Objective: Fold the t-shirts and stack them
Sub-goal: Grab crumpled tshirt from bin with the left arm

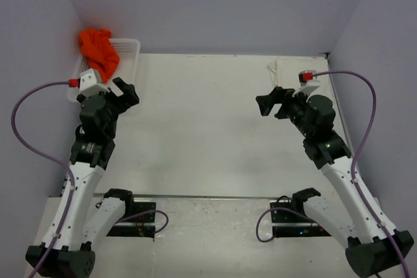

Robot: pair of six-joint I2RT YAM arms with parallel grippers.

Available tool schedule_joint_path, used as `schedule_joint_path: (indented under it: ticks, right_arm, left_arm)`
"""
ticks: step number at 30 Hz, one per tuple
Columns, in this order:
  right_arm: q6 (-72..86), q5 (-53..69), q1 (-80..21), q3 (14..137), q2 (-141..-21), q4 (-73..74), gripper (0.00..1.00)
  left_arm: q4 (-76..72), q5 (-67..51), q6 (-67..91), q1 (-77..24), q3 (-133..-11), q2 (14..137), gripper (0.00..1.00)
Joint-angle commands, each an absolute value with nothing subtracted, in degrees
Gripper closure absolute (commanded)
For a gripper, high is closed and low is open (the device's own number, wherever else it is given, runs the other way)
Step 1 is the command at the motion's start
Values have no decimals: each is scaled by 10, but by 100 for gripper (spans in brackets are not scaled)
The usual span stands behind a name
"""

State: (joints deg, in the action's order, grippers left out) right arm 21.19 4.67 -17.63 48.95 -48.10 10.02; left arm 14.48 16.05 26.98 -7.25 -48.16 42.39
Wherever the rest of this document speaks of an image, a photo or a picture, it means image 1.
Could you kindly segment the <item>orange t-shirt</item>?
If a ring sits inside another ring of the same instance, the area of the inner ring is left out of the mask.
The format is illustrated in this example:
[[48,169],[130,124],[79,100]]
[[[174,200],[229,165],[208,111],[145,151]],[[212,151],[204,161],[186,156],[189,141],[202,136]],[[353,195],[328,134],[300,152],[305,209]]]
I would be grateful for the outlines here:
[[80,53],[87,60],[89,68],[98,70],[103,83],[113,77],[120,62],[110,39],[111,31],[107,29],[88,28],[78,35]]

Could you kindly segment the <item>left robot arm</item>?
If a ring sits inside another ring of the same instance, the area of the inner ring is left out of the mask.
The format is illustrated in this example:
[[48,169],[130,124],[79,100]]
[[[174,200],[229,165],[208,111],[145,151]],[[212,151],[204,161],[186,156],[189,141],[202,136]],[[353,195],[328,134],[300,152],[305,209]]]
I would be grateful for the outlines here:
[[135,87],[121,78],[113,79],[121,91],[111,89],[77,97],[80,124],[65,169],[68,175],[62,199],[41,244],[31,245],[26,261],[42,277],[89,277],[96,249],[118,222],[135,215],[132,192],[111,189],[99,209],[87,217],[95,189],[105,174],[115,148],[117,120],[139,103]]

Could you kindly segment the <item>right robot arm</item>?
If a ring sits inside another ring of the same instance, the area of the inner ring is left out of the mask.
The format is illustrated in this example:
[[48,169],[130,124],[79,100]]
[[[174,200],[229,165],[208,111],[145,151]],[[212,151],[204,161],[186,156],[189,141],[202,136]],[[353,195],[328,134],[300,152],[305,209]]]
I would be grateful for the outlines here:
[[315,189],[293,194],[291,215],[297,221],[316,222],[345,250],[349,266],[359,277],[371,277],[402,264],[414,240],[400,231],[383,212],[364,184],[344,140],[334,131],[336,112],[331,99],[275,87],[256,96],[262,116],[275,105],[277,119],[288,119],[303,135],[308,158],[331,183],[346,213],[331,207]]

